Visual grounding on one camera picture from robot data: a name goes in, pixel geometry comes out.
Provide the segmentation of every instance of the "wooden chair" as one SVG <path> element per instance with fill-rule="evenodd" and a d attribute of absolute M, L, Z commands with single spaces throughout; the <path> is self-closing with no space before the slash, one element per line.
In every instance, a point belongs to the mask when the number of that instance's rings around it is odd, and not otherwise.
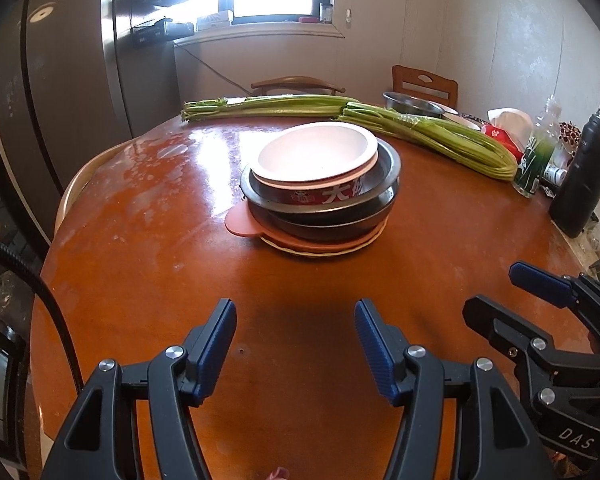
<path fill-rule="evenodd" d="M 426 72 L 426 70 L 419 70 L 417 68 L 409 68 L 401 65 L 394 65 L 392 68 L 392 75 L 394 79 L 394 92 L 409 94 L 420 99 L 427 99 L 451 108 L 456 108 L 456 106 L 458 106 L 458 83 L 453 79 L 446 79 L 437 74 Z M 445 93 L 447 98 L 445 99 L 435 94 L 406 89 L 404 88 L 403 83 L 409 83 L 421 88 Z"/>
<path fill-rule="evenodd" d="M 267 95 L 269 90 L 274 88 L 283 88 L 287 90 L 330 90 L 331 95 L 336 95 L 336 92 L 344 94 L 345 89 L 336 85 L 332 85 L 322 79 L 315 77 L 307 77 L 304 75 L 291 75 L 287 77 L 279 77 L 277 79 L 269 79 L 252 83 L 251 88 L 260 90 L 260 95 Z"/>
<path fill-rule="evenodd" d="M 105 150 L 101 154 L 94 156 L 89 162 L 80 168 L 80 171 L 78 171 L 78 173 L 76 173 L 71 179 L 71 182 L 69 182 L 69 185 L 64 190 L 64 194 L 60 199 L 60 205 L 58 206 L 58 212 L 56 213 L 54 234 L 58 232 L 62 220 L 64 220 L 64 217 L 69 212 L 69 209 L 71 209 L 72 205 L 74 205 L 76 199 L 80 196 L 80 193 L 84 187 L 89 183 L 96 170 L 106 162 L 109 162 L 133 141 L 133 139 L 127 140 L 121 144 L 118 144 L 117 146 L 113 146 L 108 150 Z"/>

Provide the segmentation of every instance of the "pink bowl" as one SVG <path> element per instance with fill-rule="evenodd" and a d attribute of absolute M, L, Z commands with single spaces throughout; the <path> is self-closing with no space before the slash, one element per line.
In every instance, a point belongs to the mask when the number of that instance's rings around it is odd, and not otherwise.
<path fill-rule="evenodd" d="M 349 173 L 377 151 L 374 134 L 355 124 L 301 124 L 269 142 L 251 171 L 269 180 L 306 183 Z"/>
<path fill-rule="evenodd" d="M 378 152 L 371 160 L 344 175 L 334 178 L 314 180 L 306 184 L 295 184 L 293 182 L 276 182 L 264 179 L 253 173 L 260 181 L 260 194 L 267 200 L 273 200 L 283 204 L 315 205 L 342 202 L 362 193 L 362 179 L 366 172 L 378 161 Z"/>
<path fill-rule="evenodd" d="M 266 186 L 277 187 L 278 189 L 289 189 L 291 191 L 295 190 L 311 190 L 311 189 L 320 189 L 323 187 L 333 187 L 339 184 L 344 184 L 346 182 L 350 182 L 351 180 L 357 179 L 359 176 L 364 175 L 367 171 L 369 171 L 378 161 L 378 152 L 374 153 L 374 156 L 371 159 L 363 164 L 362 166 L 357 167 L 355 170 L 349 171 L 349 173 L 345 173 L 339 176 L 334 176 L 332 178 L 324 178 L 322 180 L 311 180 L 309 182 L 282 182 L 280 180 L 270 180 L 268 178 L 264 178 L 262 176 L 257 176 L 255 173 L 253 176 L 257 178 L 261 183 Z"/>

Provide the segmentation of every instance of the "black cable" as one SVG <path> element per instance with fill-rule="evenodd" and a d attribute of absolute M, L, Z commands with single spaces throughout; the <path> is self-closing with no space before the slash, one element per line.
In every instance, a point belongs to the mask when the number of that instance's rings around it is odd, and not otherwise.
<path fill-rule="evenodd" d="M 195 54 L 190 53 L 186 48 L 184 48 L 183 46 L 179 46 L 179 45 L 175 45 L 176 47 L 184 50 L 187 54 L 189 54 L 193 59 L 197 59 L 200 63 L 202 63 L 204 66 L 206 66 L 209 70 L 211 70 L 211 72 L 213 72 L 214 74 L 216 74 L 220 79 L 223 79 L 225 81 L 227 81 L 229 84 L 235 86 L 236 88 L 239 88 L 240 90 L 242 90 L 245 94 L 247 94 L 248 96 L 254 97 L 254 93 L 248 91 L 244 86 L 240 86 L 238 85 L 237 82 L 235 81 L 231 81 L 227 76 L 222 75 L 221 73 L 218 72 L 218 70 L 216 70 L 215 68 L 213 68 L 211 65 L 205 63 L 204 61 L 202 61 L 198 56 L 196 56 Z"/>
<path fill-rule="evenodd" d="M 69 368 L 71 370 L 72 378 L 74 379 L 74 386 L 77 395 L 80 395 L 84 386 L 82 380 L 82 374 L 80 373 L 80 364 L 78 363 L 78 356 L 75 353 L 74 343 L 71 340 L 69 329 L 67 328 L 62 311 L 56 302 L 56 298 L 46 286 L 45 282 L 35 273 L 29 269 L 27 264 L 10 248 L 0 242 L 0 264 L 5 266 L 7 269 L 13 271 L 23 282 L 31 287 L 31 290 L 35 292 L 42 303 L 44 303 L 46 310 L 49 312 L 60 341 L 64 354 L 69 362 Z"/>

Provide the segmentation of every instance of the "stainless steel refrigerator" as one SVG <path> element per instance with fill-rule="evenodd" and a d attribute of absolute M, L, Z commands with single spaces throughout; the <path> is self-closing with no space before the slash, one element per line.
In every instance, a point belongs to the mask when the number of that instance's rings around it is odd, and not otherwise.
<path fill-rule="evenodd" d="M 180 111 L 171 41 L 135 48 L 136 0 L 20 0 L 0 26 L 0 193 L 36 251 L 91 157 Z"/>

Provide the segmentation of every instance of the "wooden table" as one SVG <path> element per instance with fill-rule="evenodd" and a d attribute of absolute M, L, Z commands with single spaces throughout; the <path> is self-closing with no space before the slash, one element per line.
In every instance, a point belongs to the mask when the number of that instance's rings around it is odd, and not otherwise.
<path fill-rule="evenodd" d="M 399 140 L 401 186 L 387 228 L 371 246 L 338 258 L 302 259 L 229 234 L 225 212 L 241 199 L 240 170 L 297 119 L 174 118 L 101 168 L 69 212 L 46 259 L 82 373 L 111 357 L 150 360 L 183 341 L 217 300 L 232 298 L 238 328 L 218 386 L 192 417 L 215 480 L 381 479 L 400 410 L 375 384 L 353 325 L 372 298 L 389 323 L 440 358 L 487 355 L 513 383 L 509 361 L 464 327 L 464 300 L 484 293 L 587 351 L 586 332 L 510 285 L 522 259 L 578 272 L 551 225 L 548 203 Z M 74 401 L 59 338 L 42 306 L 31 333 L 32 375 L 43 428 L 55 437 Z M 148 406 L 139 406 L 147 479 L 159 473 Z M 450 463 L 445 423 L 438 478 Z"/>

